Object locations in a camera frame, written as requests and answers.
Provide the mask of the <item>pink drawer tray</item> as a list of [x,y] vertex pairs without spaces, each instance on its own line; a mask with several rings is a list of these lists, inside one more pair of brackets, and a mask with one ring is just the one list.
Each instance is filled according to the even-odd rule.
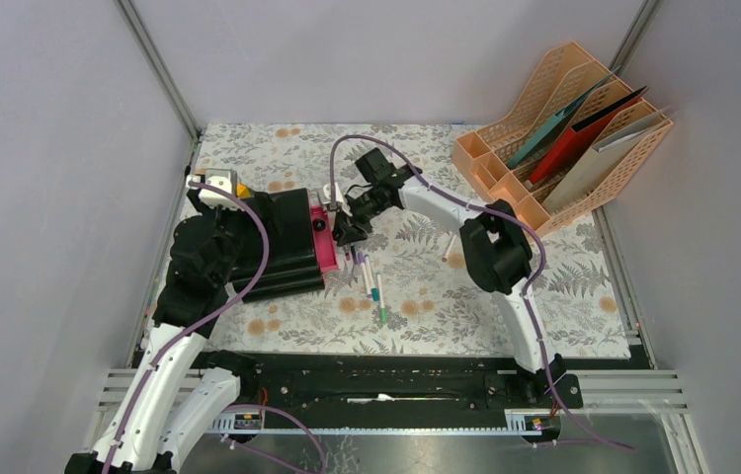
[[313,205],[310,208],[310,218],[315,256],[320,271],[326,274],[338,270],[336,247],[327,212],[321,205]]

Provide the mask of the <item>black pen holder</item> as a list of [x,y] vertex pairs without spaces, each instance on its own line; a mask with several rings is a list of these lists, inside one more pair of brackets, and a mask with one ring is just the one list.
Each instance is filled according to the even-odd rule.
[[[316,261],[307,189],[279,193],[256,192],[243,199],[256,212],[268,234],[269,259],[263,274],[243,302],[275,299],[324,289]],[[243,289],[259,269],[263,243],[257,226],[243,212],[235,231],[242,249],[230,277],[234,290]]]

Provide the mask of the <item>peach file organizer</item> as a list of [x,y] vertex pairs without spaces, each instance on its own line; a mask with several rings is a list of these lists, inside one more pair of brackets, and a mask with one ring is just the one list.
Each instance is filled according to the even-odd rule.
[[550,50],[500,120],[460,136],[452,162],[488,202],[544,236],[613,200],[673,125],[575,42]]

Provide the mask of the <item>teal folder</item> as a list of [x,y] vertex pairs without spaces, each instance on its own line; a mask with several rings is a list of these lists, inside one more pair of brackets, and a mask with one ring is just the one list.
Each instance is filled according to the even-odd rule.
[[617,72],[618,68],[604,71],[592,62],[570,70],[546,104],[545,113],[540,113],[536,118],[533,130],[523,136],[524,140],[507,157],[506,166],[510,170],[516,169],[550,144],[573,119],[586,99],[611,82]]

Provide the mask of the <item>red notebook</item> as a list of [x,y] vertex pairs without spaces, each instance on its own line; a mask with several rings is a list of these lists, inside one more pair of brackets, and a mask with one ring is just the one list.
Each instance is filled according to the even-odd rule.
[[540,160],[525,181],[525,186],[532,191],[537,185],[562,171],[572,160],[579,158],[617,113],[638,102],[647,89],[644,86],[630,92],[568,127]]

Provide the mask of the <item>beige notebook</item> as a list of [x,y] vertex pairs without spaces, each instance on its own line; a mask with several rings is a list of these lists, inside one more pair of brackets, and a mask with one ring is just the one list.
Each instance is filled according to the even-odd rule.
[[537,194],[543,208],[553,216],[584,213],[614,199],[669,131],[671,115],[644,101],[617,113]]

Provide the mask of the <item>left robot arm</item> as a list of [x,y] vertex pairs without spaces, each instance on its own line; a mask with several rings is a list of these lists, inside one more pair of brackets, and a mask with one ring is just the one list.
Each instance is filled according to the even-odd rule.
[[215,320],[256,286],[271,256],[268,231],[250,201],[234,188],[190,187],[199,214],[175,230],[144,356],[112,422],[90,451],[70,457],[68,473],[176,473],[224,408],[257,396],[255,375],[220,366],[174,403]]

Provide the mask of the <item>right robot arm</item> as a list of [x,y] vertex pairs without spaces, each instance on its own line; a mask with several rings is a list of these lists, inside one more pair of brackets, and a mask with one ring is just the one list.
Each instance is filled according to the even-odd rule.
[[469,202],[428,181],[411,163],[395,167],[377,148],[355,165],[367,185],[361,195],[346,195],[334,179],[320,191],[324,205],[335,214],[337,245],[366,240],[372,220],[393,207],[418,213],[455,233],[469,277],[492,296],[510,331],[521,372],[520,397],[534,407],[545,405],[557,393],[564,365],[550,346],[533,298],[533,281],[539,274],[531,265],[536,234],[507,202]]

